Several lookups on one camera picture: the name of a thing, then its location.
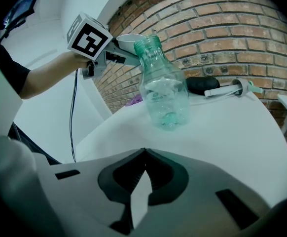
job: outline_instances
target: brick wall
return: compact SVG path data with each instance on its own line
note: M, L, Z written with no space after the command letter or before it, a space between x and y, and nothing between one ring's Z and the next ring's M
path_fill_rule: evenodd
M129 0L109 26L114 36L157 33L187 77L252 80L282 125L287 112L276 99L287 95L287 19L270 0ZM110 63L95 85L114 113L138 93L140 79L139 68Z

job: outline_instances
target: black sleeve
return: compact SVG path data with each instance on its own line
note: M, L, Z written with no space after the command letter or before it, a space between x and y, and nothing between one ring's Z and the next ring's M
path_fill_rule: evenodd
M7 81L16 91L20 93L30 70L13 61L9 53L0 44L0 70Z

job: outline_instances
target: purple object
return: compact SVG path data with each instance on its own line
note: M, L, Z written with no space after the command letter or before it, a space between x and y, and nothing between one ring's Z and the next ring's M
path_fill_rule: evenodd
M136 95L132 100L130 100L125 106L131 106L136 103L140 103L143 100L140 94Z

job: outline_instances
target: plastic bottle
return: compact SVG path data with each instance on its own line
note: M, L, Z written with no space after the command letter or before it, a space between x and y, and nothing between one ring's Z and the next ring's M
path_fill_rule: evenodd
M189 119L189 101L183 71L164 55L160 39L146 36L134 43L143 69L139 91L154 125L174 130Z

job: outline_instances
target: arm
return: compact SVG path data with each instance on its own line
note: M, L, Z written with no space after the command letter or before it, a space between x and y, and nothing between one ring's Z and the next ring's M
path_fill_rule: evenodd
M29 72L20 97L29 99L43 93L78 68L86 68L88 61L88 58L74 52L62 53L51 62Z

